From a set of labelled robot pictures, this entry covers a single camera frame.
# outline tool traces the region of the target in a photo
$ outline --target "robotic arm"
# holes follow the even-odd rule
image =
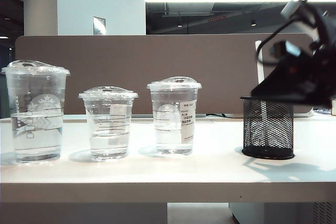
[[[307,1],[289,2],[281,14],[288,19],[283,26],[265,39],[257,49],[257,59],[274,71],[251,91],[258,100],[292,104],[318,105],[330,108],[330,98],[336,94],[336,25]],[[292,23],[298,23],[310,34],[313,56],[288,41],[273,45],[275,61],[261,61],[264,44]]]

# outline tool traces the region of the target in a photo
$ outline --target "cable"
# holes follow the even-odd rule
[[[262,63],[265,66],[275,66],[278,64],[278,62],[267,62],[267,61],[263,61],[259,59],[259,53],[261,51],[261,48],[267,43],[269,42],[271,39],[273,39],[279,32],[281,32],[283,29],[285,29],[287,26],[289,26],[290,24],[292,24],[293,22],[298,22],[298,21],[302,21],[302,18],[294,18],[291,19],[289,21],[287,21],[284,25],[280,26],[274,33],[272,33],[269,37],[267,37],[265,40],[263,40],[260,45],[257,48],[257,52],[256,52],[256,57],[258,62]]]

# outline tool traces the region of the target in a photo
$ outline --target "floor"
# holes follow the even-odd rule
[[[168,224],[235,224],[228,203],[168,203]]]

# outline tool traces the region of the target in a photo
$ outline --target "white pillar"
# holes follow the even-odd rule
[[[92,35],[93,16],[107,35],[146,33],[144,0],[25,0],[24,12],[25,35]]]
[[[57,35],[57,0],[24,0],[25,35]]]

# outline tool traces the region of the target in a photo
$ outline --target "cup label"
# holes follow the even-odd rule
[[[180,102],[181,112],[181,142],[192,143],[196,118],[196,100]]]

